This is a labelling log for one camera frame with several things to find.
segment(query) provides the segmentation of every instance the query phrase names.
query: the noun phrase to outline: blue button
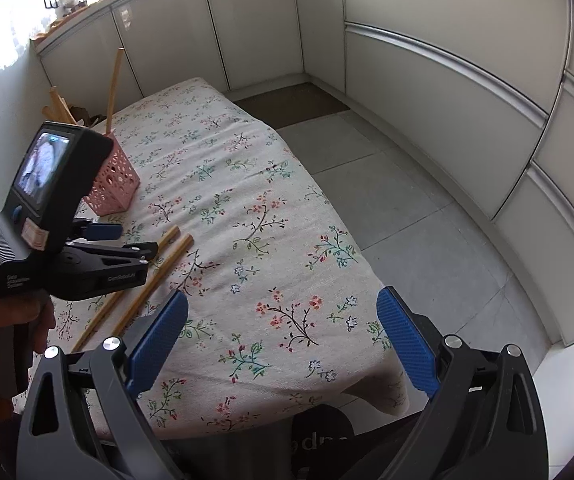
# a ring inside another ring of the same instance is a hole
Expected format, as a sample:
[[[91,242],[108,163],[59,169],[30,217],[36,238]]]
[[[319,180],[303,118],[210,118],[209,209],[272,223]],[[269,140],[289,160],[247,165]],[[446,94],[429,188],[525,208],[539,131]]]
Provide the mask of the blue button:
[[[11,214],[11,221],[15,223],[18,222],[18,219],[20,218],[20,212],[23,211],[23,206],[21,205],[17,205],[14,208],[14,211]]]

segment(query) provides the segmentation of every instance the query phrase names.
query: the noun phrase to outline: floor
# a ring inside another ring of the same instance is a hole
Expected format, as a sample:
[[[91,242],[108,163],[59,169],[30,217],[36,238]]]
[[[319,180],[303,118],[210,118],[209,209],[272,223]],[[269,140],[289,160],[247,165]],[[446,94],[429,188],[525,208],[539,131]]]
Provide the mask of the floor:
[[[344,103],[312,83],[279,88],[242,99],[236,104],[274,130],[349,110]]]
[[[474,348],[498,351],[516,343],[536,370],[550,341],[531,301],[482,231],[420,165],[351,110],[278,133],[334,205],[376,275],[413,311]],[[413,390],[413,411],[425,402],[425,394]],[[333,404],[356,433],[394,420],[351,396]]]

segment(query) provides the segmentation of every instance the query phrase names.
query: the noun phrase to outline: brown floor mat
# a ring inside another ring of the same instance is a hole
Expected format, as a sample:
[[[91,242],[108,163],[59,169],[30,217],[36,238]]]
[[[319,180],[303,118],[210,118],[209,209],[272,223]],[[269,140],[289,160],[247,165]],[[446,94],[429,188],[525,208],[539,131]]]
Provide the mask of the brown floor mat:
[[[274,130],[349,110],[338,99],[312,83],[279,88],[236,101],[236,104]]]

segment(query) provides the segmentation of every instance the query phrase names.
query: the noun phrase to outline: wooden stick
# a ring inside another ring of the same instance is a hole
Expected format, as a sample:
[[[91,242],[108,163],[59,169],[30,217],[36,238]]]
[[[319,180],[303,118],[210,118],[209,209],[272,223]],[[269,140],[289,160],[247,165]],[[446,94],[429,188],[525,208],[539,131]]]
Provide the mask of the wooden stick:
[[[56,123],[61,122],[58,120],[58,118],[52,112],[51,108],[49,108],[48,106],[44,106],[43,109],[41,110],[41,112],[43,113],[43,115],[45,116],[45,118],[48,121],[54,121]]]
[[[58,120],[61,123],[76,124],[76,121],[70,113],[70,109],[67,108],[65,99],[61,97],[58,93],[58,89],[52,86],[49,90],[49,97],[52,100],[52,112],[58,116]]]
[[[107,100],[107,119],[105,121],[105,134],[109,135],[112,131],[112,115],[114,114],[114,101],[116,100],[116,86],[118,85],[118,74],[121,71],[121,62],[123,61],[123,52],[125,49],[120,47],[116,51],[114,59],[114,73],[112,73],[112,82],[109,85],[109,99]]]
[[[185,234],[179,241],[177,241],[171,248],[171,254],[165,258],[165,261],[158,268],[158,272],[154,274],[152,279],[145,283],[139,292],[138,296],[130,303],[121,320],[116,324],[114,330],[112,330],[113,336],[121,335],[121,332],[125,329],[127,324],[132,320],[134,314],[141,307],[142,303],[151,294],[152,290],[158,286],[158,284],[163,280],[165,275],[170,271],[171,267],[177,262],[177,260],[187,251],[187,248],[193,243],[192,235]]]
[[[170,241],[179,234],[180,229],[178,228],[177,225],[173,226],[169,231],[163,234],[163,237],[160,239],[160,242],[158,243],[158,253],[156,254],[156,257],[162,254],[162,252],[165,250],[165,247],[167,247]],[[109,314],[112,311],[114,305],[118,302],[118,300],[120,300],[123,297],[123,294],[125,294],[127,290],[128,289],[119,290],[113,293],[109,297],[109,299],[103,304],[100,310],[91,319],[90,324],[88,324],[85,331],[78,337],[76,343],[74,344],[74,348],[72,348],[72,352],[78,352],[80,351],[80,349],[83,348],[83,346],[88,341],[94,330],[96,330],[96,327],[99,325],[99,323],[107,317],[107,314]]]

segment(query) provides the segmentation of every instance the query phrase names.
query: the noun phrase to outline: metal screw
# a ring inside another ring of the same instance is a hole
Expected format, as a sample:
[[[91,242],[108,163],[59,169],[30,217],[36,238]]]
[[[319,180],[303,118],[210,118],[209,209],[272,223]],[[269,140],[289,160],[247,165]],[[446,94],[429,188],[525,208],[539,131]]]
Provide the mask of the metal screw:
[[[121,340],[117,337],[108,337],[103,341],[105,350],[116,350],[121,345]]]
[[[58,355],[58,346],[50,346],[45,350],[43,354],[47,359],[51,359],[52,357],[56,357]]]
[[[518,345],[508,345],[507,346],[507,353],[513,357],[520,357],[522,351]]]
[[[445,345],[449,348],[460,348],[462,346],[462,339],[457,335],[448,335],[445,338]]]

